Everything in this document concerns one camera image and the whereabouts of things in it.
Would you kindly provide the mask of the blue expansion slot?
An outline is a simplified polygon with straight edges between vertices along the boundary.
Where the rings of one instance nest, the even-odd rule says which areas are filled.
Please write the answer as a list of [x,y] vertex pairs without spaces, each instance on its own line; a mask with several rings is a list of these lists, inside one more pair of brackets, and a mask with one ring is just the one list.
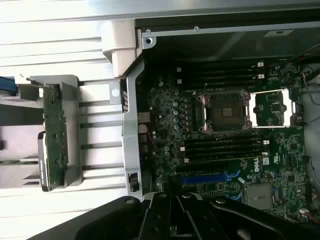
[[213,175],[198,175],[198,176],[183,176],[181,182],[183,184],[206,184],[215,182],[230,182],[233,178],[240,175],[241,171],[238,170],[236,173],[224,173],[213,174]]

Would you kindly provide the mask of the silver chipset heatsink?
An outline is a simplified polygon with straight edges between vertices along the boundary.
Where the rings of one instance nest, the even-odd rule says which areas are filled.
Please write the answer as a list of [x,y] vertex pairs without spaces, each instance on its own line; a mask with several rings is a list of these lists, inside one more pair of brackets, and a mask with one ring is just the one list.
[[273,205],[271,185],[269,183],[249,185],[247,187],[247,204],[258,210],[270,210]]

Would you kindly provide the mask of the RAM slot black clips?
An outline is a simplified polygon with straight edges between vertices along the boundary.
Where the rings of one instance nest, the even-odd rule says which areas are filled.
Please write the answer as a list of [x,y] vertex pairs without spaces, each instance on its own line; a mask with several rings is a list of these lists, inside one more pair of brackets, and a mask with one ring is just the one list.
[[257,70],[252,68],[240,69],[193,69],[183,71],[181,73],[184,77],[226,77],[226,76],[251,76],[256,75]]
[[199,139],[190,139],[184,141],[184,146],[193,146],[193,145],[210,145],[210,144],[223,144],[223,143],[246,143],[246,142],[257,142],[260,141],[261,137],[258,135],[233,135],[225,136],[220,138],[199,138]]
[[249,88],[257,84],[256,80],[232,80],[232,81],[191,81],[183,82],[182,86],[185,89],[195,90],[195,89],[241,89]]
[[185,151],[187,158],[241,158],[260,156],[264,150],[262,148],[233,148],[233,149],[200,149]]

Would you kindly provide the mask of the RAM slot white clips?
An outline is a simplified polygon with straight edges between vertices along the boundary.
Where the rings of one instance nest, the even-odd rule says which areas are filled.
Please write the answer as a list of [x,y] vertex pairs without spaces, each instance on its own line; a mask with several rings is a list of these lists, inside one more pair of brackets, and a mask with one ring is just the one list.
[[231,82],[231,81],[257,81],[257,80],[263,80],[265,78],[264,74],[258,74],[258,75],[239,75],[239,76],[216,76],[216,77],[184,77],[184,78],[178,78],[176,80],[178,85],[181,85],[183,82]]
[[262,67],[264,64],[257,61],[222,61],[222,62],[189,62],[180,64],[176,67],[177,73],[196,71],[196,70],[251,70]]
[[197,142],[185,142],[179,147],[181,152],[185,152],[191,149],[251,149],[260,148],[265,145],[269,145],[270,140],[226,140],[226,141],[197,141]]

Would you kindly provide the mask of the green motherboard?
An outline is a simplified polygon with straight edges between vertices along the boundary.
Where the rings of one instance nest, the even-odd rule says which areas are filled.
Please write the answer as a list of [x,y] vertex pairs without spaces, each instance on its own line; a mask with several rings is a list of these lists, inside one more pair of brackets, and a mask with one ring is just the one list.
[[[188,63],[159,66],[149,60],[134,82],[136,96],[136,131],[138,156],[141,169],[143,193],[167,192],[197,193],[204,199],[226,197],[248,205],[247,187],[270,184],[272,208],[261,210],[291,223],[308,223],[312,220],[311,203],[313,189],[307,179],[310,158],[305,155],[303,88],[309,73],[296,62],[285,59],[249,59],[233,62],[262,62],[255,68],[256,85],[246,88],[185,89],[177,79],[185,78],[176,67]],[[271,90],[288,89],[295,102],[293,125],[283,128],[249,128],[238,132],[207,134],[199,131],[197,124],[197,96],[207,92],[245,90],[249,94]],[[236,135],[258,135],[270,140],[261,155],[229,157],[185,157],[179,148],[184,141],[203,138],[222,138]],[[220,172],[177,173],[183,165],[224,165]],[[182,177],[207,176],[236,173],[231,181],[183,184]]]

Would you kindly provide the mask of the grey parts rack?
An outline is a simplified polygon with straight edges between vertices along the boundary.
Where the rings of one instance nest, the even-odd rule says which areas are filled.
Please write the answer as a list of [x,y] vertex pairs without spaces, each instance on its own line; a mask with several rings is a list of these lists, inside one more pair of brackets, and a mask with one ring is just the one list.
[[36,187],[42,190],[38,134],[45,130],[43,87],[47,84],[60,85],[67,132],[68,164],[64,185],[55,189],[82,182],[78,78],[42,75],[17,84],[16,96],[0,96],[0,189]]

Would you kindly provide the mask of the black open PC case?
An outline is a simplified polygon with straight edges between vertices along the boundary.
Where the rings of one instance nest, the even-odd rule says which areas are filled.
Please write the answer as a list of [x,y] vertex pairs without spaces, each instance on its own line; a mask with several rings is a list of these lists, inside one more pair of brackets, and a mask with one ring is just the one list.
[[302,90],[304,153],[313,190],[309,223],[320,227],[320,4],[240,13],[145,17],[107,21],[103,52],[120,77],[122,146],[131,195],[146,196],[135,135],[134,83],[147,61],[158,66],[243,60],[297,62],[308,72]]

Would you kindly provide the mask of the CPU socket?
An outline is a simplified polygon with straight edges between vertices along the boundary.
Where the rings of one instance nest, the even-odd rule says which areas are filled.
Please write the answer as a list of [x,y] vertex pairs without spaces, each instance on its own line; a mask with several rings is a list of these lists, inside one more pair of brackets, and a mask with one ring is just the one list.
[[250,129],[250,99],[250,94],[243,89],[198,95],[195,108],[198,130],[213,135]]

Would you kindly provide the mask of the hard disk in blue carrier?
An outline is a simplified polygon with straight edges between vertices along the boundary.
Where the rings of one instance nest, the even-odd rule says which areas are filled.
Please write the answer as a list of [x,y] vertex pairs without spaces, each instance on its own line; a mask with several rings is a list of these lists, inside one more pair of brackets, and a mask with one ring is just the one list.
[[0,97],[16,96],[17,94],[18,87],[14,77],[0,75]]

